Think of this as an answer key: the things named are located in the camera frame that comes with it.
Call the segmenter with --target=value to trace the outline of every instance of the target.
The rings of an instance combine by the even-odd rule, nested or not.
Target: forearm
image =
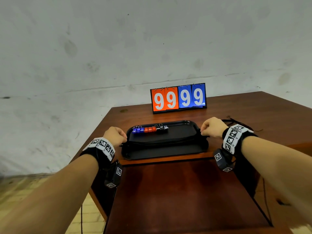
[[[312,157],[257,137],[241,151],[254,168],[312,223]]]
[[[0,233],[65,233],[98,172],[83,155],[50,177],[0,223]]]

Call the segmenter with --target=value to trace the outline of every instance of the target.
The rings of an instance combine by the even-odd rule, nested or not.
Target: person's right arm
[[[218,118],[206,120],[202,135],[222,138],[227,128]],[[241,152],[273,188],[312,224],[312,157],[255,136],[242,142]]]

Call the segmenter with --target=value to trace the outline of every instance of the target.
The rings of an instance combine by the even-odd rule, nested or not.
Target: hand
[[[223,121],[221,121],[221,119],[218,119],[216,117],[212,117],[209,118],[208,120],[206,120],[201,128],[200,128],[200,132],[201,135],[204,136],[212,136],[214,138],[218,138],[221,137],[222,138],[222,134],[223,131],[228,128],[227,125],[225,125],[225,123]]]
[[[114,126],[111,126],[104,133],[103,137],[108,139],[114,147],[118,147],[122,143],[127,142],[127,135],[123,132],[123,130]]]

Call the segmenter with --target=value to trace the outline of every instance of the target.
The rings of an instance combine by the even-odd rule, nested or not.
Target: orange number card
[[[154,112],[166,110],[165,89],[152,90],[152,104]]]
[[[165,88],[165,109],[179,109],[177,87]]]

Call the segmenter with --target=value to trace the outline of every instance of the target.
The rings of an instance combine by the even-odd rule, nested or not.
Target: white digit
[[[162,110],[164,103],[163,103],[163,96],[161,93],[155,94],[154,101],[156,104],[160,104],[160,106],[159,105],[156,106],[156,109]]]
[[[180,94],[181,98],[183,101],[186,100],[186,102],[183,102],[183,106],[187,107],[190,105],[190,102],[191,102],[191,97],[190,97],[190,93],[188,90],[182,90],[181,91],[181,94]]]
[[[203,96],[202,96],[202,90],[200,88],[197,88],[196,90],[194,90],[194,98],[199,99],[199,101],[194,101],[196,105],[202,104]]]
[[[169,104],[167,104],[167,106],[169,108],[174,108],[175,107],[176,97],[175,97],[174,92],[170,91],[170,92],[167,93],[167,101],[169,102]]]

